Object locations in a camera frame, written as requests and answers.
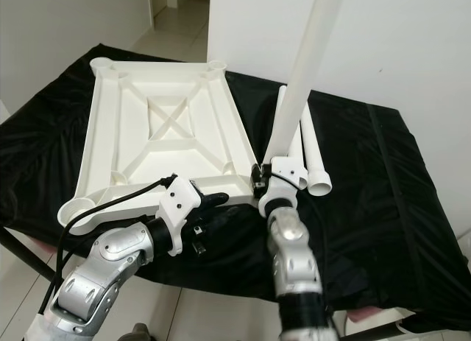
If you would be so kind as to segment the white plastic table top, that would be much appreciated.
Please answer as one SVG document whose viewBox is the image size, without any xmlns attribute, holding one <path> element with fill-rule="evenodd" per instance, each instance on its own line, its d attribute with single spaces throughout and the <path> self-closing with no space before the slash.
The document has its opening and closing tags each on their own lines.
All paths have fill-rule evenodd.
<svg viewBox="0 0 471 341">
<path fill-rule="evenodd" d="M 226 65 L 92 59 L 95 83 L 73 199 L 58 210 L 75 236 L 107 221 L 155 214 L 176 174 L 205 195 L 253 204 L 256 163 L 225 79 Z"/>
</svg>

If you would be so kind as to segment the black table cloth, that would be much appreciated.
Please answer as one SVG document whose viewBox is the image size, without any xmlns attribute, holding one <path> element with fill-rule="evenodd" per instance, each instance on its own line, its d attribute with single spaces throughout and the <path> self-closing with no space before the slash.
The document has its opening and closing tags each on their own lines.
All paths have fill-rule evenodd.
<svg viewBox="0 0 471 341">
<path fill-rule="evenodd" d="M 74 196 L 90 118 L 91 61 L 150 62 L 100 44 L 41 89 L 0 126 L 0 219 L 57 246 L 57 211 Z M 471 331 L 471 271 L 433 179 L 400 112 L 313 91 L 317 139 L 333 189 L 300 194 L 299 214 L 336 310 L 401 307 L 421 331 Z M 142 279 L 243 298 L 274 300 L 265 220 L 229 205 L 227 223 L 196 258 L 159 256 Z"/>
</svg>

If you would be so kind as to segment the grey robot left foot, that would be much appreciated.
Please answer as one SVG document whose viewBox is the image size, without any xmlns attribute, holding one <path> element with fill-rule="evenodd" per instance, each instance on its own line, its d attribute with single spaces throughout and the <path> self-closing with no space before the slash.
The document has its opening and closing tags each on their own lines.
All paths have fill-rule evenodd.
<svg viewBox="0 0 471 341">
<path fill-rule="evenodd" d="M 152 335 L 148 329 L 148 326 L 144 323 L 138 322 L 132 327 L 132 331 L 127 334 L 127 341 L 154 341 Z"/>
</svg>

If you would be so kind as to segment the black metal table leg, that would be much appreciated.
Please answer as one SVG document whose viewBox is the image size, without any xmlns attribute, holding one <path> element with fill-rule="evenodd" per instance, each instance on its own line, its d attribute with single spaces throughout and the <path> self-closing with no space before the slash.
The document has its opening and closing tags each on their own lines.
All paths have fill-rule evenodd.
<svg viewBox="0 0 471 341">
<path fill-rule="evenodd" d="M 0 227 L 0 244 L 9 250 L 16 258 L 23 261 L 28 267 L 40 274 L 41 277 L 53 283 L 54 277 L 56 277 L 53 268 L 48 267 L 44 259 L 38 257 L 33 250 L 30 250 L 20 239 L 13 236 L 13 234 L 4 227 Z"/>
</svg>

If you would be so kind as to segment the white plastic frame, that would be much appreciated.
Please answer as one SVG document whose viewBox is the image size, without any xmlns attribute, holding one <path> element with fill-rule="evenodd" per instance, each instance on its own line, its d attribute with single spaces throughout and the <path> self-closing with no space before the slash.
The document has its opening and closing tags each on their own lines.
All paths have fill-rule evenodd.
<svg viewBox="0 0 471 341">
<path fill-rule="evenodd" d="M 405 341 L 417 337 L 398 326 L 403 320 L 401 314 L 377 314 L 359 322 L 347 321 L 346 334 L 340 341 Z"/>
</svg>

